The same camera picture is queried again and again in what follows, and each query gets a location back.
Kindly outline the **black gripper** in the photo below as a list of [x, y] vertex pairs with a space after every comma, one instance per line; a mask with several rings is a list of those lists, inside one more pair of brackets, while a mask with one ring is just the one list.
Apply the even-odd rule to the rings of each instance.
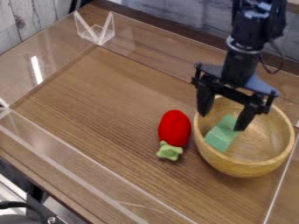
[[256, 73], [240, 86], [224, 80], [221, 66], [196, 63], [193, 67], [194, 75], [190, 77], [190, 84], [197, 90], [197, 112], [205, 116], [210, 111], [214, 96], [224, 96], [244, 106], [233, 128], [234, 131], [244, 131], [256, 114], [269, 112], [273, 99], [280, 95], [280, 92], [258, 78]]

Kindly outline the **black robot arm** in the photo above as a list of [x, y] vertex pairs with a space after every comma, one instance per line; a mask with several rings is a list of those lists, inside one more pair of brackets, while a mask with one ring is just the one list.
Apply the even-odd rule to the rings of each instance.
[[221, 95], [242, 106], [233, 130], [244, 130], [254, 116], [269, 112], [278, 91], [257, 76], [264, 64], [266, 44], [284, 35], [286, 0], [233, 0], [230, 34], [226, 37], [224, 64], [198, 63], [190, 78], [196, 88], [197, 112], [210, 112], [214, 96]]

